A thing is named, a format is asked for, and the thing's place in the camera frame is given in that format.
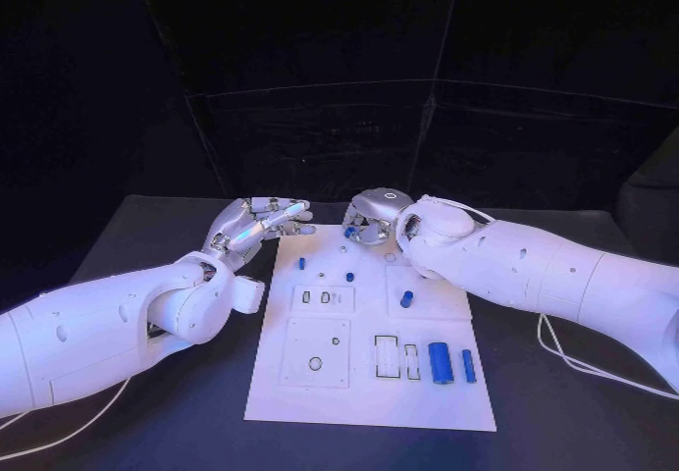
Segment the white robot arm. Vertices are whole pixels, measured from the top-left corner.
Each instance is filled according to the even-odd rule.
[[[260,309],[264,284],[234,272],[263,239],[312,234],[309,202],[238,199],[202,251],[172,265],[42,294],[0,315],[0,417],[91,395],[209,341],[231,309]],[[165,333],[149,336],[149,324]]]
[[[454,201],[424,196],[414,203],[389,188],[355,196],[343,227],[348,238],[368,244],[394,234],[425,277],[619,340],[679,391],[679,268],[498,221]]]

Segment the blue cylinder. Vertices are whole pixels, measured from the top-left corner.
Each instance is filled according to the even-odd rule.
[[[412,302],[414,302],[414,292],[407,291],[404,293],[404,297],[401,299],[401,306],[402,307],[411,307]]]
[[[464,361],[464,375],[467,376],[467,383],[477,381],[477,374],[474,373],[474,361],[472,360],[472,351],[463,350]]]
[[[431,377],[437,385],[453,383],[453,366],[450,365],[449,344],[443,341],[428,345]]]

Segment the table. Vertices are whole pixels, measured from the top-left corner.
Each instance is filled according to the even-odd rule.
[[[128,196],[72,283],[173,262],[202,246],[219,199]],[[338,224],[346,203],[314,203]],[[632,254],[609,213],[487,210],[597,248]],[[242,273],[270,282],[277,241]],[[260,343],[258,314],[232,313],[218,337],[137,375],[95,425],[0,469],[676,469],[679,403],[571,370],[542,350],[538,316],[470,296],[496,433],[244,421]],[[662,387],[637,356],[567,321],[573,356]],[[0,453],[61,438],[116,389],[33,412],[2,432]]]

